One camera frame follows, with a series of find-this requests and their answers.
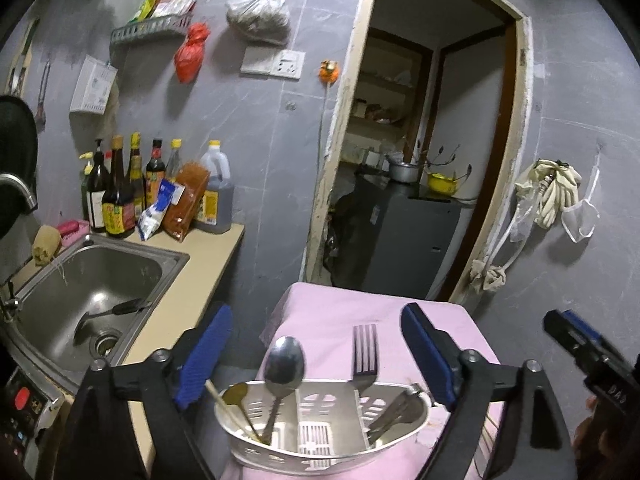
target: gold spoon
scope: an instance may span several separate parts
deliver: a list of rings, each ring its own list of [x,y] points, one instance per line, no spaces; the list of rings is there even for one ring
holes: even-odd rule
[[[249,391],[249,386],[247,386],[246,383],[237,383],[237,384],[234,384],[233,386],[229,386],[226,389],[226,392],[222,394],[222,399],[229,406],[237,406],[238,408],[240,408],[240,411],[244,416],[244,420],[246,420],[247,423],[249,424],[249,427],[251,427],[251,431],[254,432],[256,439],[258,440],[258,442],[261,442],[264,444],[258,432],[255,431],[254,424],[251,422],[249,415],[247,414],[246,410],[244,409],[244,406],[242,405],[242,401],[246,397],[246,394],[248,391]]]

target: beige countertop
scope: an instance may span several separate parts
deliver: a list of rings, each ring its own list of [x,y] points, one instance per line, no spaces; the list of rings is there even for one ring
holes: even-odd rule
[[[193,229],[182,243],[166,233],[158,233],[144,242],[152,247],[187,253],[190,259],[142,327],[123,364],[143,361],[158,348],[171,348],[182,332],[198,324],[242,232],[243,226],[233,224],[222,235]],[[128,240],[140,242],[138,234],[131,235]],[[149,463],[153,446],[142,403],[130,402],[129,409],[140,453],[145,463]]]

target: red button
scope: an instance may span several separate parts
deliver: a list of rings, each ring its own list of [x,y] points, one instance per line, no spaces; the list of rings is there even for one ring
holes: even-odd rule
[[[23,409],[27,401],[29,400],[29,395],[31,395],[29,389],[26,386],[23,386],[18,390],[18,393],[15,394],[14,404],[16,410]]]

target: bolt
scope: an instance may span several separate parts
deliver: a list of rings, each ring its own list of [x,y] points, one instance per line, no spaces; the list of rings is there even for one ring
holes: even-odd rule
[[[162,348],[151,354],[151,358],[157,363],[164,363],[169,358],[169,351]]]
[[[542,371],[542,365],[535,359],[529,359],[526,364],[527,364],[527,368],[532,372]]]
[[[475,350],[464,350],[462,352],[462,358],[470,363],[477,363],[480,360],[480,354]]]
[[[99,372],[100,370],[104,370],[107,367],[107,361],[104,359],[96,359],[91,362],[90,368],[94,372]]]

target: wall switch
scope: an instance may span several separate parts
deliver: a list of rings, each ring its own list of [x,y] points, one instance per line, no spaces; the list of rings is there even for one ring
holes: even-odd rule
[[[300,79],[304,62],[304,52],[280,50],[269,46],[248,46],[244,52],[240,72]]]

